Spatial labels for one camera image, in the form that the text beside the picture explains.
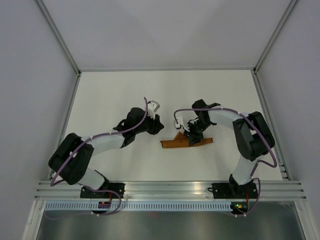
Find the gray floor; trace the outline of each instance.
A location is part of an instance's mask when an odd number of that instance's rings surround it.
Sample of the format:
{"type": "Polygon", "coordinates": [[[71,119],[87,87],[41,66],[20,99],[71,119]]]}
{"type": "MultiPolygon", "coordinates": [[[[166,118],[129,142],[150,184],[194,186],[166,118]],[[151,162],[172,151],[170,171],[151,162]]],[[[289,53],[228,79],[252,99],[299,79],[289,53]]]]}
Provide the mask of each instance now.
{"type": "MultiPolygon", "coordinates": [[[[304,240],[291,205],[259,203],[247,217],[221,212],[122,211],[111,216],[43,218],[39,240],[304,240]]],[[[50,217],[75,211],[49,211],[50,217]]]]}

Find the side wall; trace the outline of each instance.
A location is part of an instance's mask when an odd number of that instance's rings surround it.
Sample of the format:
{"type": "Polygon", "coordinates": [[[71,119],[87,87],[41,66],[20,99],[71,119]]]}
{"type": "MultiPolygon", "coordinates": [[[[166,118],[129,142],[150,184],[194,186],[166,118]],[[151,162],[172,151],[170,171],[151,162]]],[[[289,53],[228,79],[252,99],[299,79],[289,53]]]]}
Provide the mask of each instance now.
{"type": "Polygon", "coordinates": [[[0,239],[21,239],[76,78],[32,0],[0,7],[0,239]]]}
{"type": "Polygon", "coordinates": [[[259,76],[294,179],[320,226],[320,1],[299,1],[259,76]]]}

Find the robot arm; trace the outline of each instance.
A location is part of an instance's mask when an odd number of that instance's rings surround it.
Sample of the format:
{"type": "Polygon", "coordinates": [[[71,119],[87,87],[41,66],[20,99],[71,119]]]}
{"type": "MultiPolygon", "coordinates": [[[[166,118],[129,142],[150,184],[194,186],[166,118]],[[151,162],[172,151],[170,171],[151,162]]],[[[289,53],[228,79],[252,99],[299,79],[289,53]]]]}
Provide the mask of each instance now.
{"type": "MultiPolygon", "coordinates": [[[[204,138],[203,131],[211,125],[219,124],[234,130],[237,148],[241,155],[235,171],[230,175],[229,186],[234,195],[237,195],[241,186],[245,186],[252,181],[257,158],[268,153],[267,147],[258,134],[252,132],[253,129],[245,119],[235,112],[222,110],[223,107],[219,103],[207,105],[200,99],[192,105],[192,108],[195,109],[197,120],[194,122],[189,121],[186,124],[182,117],[178,117],[178,123],[175,125],[177,129],[184,129],[183,134],[188,137],[190,146],[201,142],[204,138]]],[[[243,114],[261,132],[270,148],[274,147],[275,140],[262,114],[257,111],[243,114]]]]}
{"type": "MultiPolygon", "coordinates": [[[[156,135],[164,126],[160,122],[160,117],[156,114],[160,105],[155,101],[150,101],[147,105],[147,116],[144,121],[136,126],[144,117],[145,111],[141,108],[134,107],[110,133],[118,132],[120,134],[95,136],[90,142],[84,144],[72,159],[65,165],[59,176],[69,185],[81,184],[94,190],[108,188],[109,181],[96,170],[88,168],[90,159],[100,153],[110,149],[120,149],[128,146],[134,140],[137,134],[147,132],[156,135]]],[[[65,163],[70,154],[89,137],[78,136],[75,133],[68,134],[53,156],[49,160],[49,167],[58,172],[65,163]]]]}

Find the brown cloth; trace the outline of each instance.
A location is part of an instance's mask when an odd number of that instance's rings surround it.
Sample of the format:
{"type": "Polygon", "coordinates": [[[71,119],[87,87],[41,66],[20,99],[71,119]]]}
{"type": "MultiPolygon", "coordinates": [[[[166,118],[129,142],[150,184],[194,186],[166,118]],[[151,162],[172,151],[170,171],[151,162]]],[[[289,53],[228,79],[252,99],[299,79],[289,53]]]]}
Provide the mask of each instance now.
{"type": "Polygon", "coordinates": [[[212,144],[214,142],[213,138],[204,138],[201,142],[195,143],[192,146],[189,146],[189,139],[184,136],[182,132],[178,132],[173,140],[162,140],[160,141],[162,148],[164,149],[174,149],[174,148],[190,148],[198,147],[205,144],[212,144]]]}

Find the ventilation grille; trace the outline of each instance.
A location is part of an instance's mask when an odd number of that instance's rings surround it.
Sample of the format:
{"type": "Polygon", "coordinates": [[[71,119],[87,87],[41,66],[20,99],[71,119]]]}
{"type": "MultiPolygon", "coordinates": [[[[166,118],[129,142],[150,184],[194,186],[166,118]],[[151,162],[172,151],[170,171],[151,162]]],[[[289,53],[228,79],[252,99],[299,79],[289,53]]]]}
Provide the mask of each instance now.
{"type": "MultiPolygon", "coordinates": [[[[112,201],[110,211],[116,209],[119,201],[112,201]]],[[[98,201],[47,201],[45,210],[103,210],[98,208],[98,201]]],[[[166,211],[166,212],[230,212],[231,202],[201,201],[123,201],[122,211],[166,211]]]]}

